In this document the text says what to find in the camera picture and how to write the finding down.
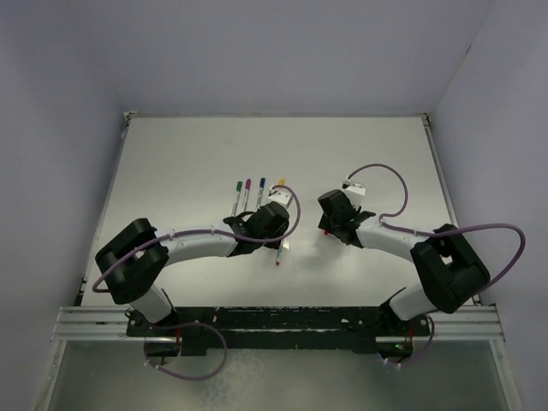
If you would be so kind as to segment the blue whiteboard marker pen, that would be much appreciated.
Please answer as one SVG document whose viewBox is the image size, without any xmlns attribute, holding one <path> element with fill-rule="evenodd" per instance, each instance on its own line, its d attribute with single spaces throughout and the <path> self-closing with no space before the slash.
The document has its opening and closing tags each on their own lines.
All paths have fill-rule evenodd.
<svg viewBox="0 0 548 411">
<path fill-rule="evenodd" d="M 258 210 L 261 207 L 264 191 L 265 191 L 265 188 L 260 188 L 260 187 L 258 188 L 257 198 L 255 202 L 256 210 Z"/>
</svg>

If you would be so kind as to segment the purple whiteboard marker pen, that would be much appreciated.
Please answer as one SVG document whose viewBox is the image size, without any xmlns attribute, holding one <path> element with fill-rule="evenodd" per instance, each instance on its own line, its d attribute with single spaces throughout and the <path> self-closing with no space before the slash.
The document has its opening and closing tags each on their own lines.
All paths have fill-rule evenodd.
<svg viewBox="0 0 548 411">
<path fill-rule="evenodd" d="M 250 189 L 245 189 L 245 184 L 244 184 L 244 191 L 243 191 L 243 196 L 242 196 L 242 202 L 241 202 L 241 205 L 242 205 L 242 211 L 246 211 L 247 210 L 247 205 L 248 205 L 248 201 L 249 201 L 249 194 L 250 194 Z"/>
</svg>

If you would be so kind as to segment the green whiteboard marker pen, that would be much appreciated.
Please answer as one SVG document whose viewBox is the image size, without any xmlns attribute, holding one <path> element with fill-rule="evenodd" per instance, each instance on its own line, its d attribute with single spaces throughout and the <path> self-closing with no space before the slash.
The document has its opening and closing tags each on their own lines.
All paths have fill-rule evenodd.
<svg viewBox="0 0 548 411">
<path fill-rule="evenodd" d="M 238 206 L 239 206 L 239 203 L 240 203 L 241 191 L 236 191 L 236 189 L 235 189 L 235 200 L 234 200 L 234 203 L 232 205 L 231 217 L 234 217 L 237 213 Z"/>
</svg>

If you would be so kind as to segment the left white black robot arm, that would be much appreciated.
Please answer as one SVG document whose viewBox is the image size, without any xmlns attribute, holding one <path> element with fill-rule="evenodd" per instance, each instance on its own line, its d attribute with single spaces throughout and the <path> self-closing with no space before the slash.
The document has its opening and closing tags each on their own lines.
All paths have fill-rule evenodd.
<svg viewBox="0 0 548 411">
<path fill-rule="evenodd" d="M 135 219 L 95 255 L 106 292 L 117 305 L 129 305 L 158 336 L 176 327 L 175 309 L 155 282 L 166 266 L 209 257 L 230 258 L 275 247 L 289 227 L 289 213 L 270 202 L 257 211 L 226 217 L 210 228 L 176 231 Z"/>
</svg>

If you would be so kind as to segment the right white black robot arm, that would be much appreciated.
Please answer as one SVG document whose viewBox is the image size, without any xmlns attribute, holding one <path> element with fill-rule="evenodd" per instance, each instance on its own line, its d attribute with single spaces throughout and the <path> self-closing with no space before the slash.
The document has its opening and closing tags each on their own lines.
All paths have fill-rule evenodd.
<svg viewBox="0 0 548 411">
<path fill-rule="evenodd" d="M 445 224 L 433 235 L 416 235 L 384 227 L 371 211 L 353 205 L 347 193 L 334 189 L 318 197 L 319 228 L 343 244 L 368 248 L 405 259 L 414 265 L 420 282 L 396 292 L 383 303 L 382 328 L 402 334 L 411 319 L 440 311 L 454 313 L 491 280 L 478 254 L 455 228 Z"/>
</svg>

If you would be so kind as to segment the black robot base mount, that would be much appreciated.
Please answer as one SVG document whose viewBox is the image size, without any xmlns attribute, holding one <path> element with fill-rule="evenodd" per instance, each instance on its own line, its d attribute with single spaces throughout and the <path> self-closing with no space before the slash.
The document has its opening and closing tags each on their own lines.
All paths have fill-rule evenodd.
<svg viewBox="0 0 548 411">
<path fill-rule="evenodd" d="M 129 337 L 153 356 L 203 356 L 210 349 L 348 350 L 406 359 L 427 337 L 426 315 L 400 320 L 386 307 L 178 307 L 156 325 L 131 310 Z"/>
</svg>

